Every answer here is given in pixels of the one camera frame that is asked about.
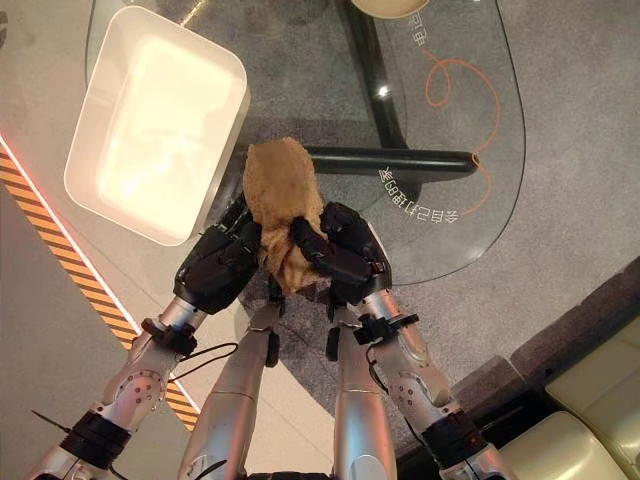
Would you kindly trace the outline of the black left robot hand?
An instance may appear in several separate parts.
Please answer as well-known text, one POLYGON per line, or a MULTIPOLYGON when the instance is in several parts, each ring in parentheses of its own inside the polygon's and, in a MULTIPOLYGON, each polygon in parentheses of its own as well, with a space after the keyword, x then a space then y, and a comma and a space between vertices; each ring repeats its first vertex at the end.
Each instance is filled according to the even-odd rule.
POLYGON ((239 195, 182 262, 173 293, 209 315, 227 308, 257 271, 260 242, 261 226, 239 195))

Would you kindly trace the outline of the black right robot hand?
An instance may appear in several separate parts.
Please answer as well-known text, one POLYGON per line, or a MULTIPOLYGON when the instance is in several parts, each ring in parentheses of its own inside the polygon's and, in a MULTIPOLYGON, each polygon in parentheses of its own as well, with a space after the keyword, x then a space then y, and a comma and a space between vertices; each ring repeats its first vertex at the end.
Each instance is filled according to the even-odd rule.
POLYGON ((290 235, 313 269, 331 279, 333 296, 356 305, 392 286, 392 269, 374 229, 355 210, 339 202, 325 205, 316 231, 303 217, 293 219, 290 235))

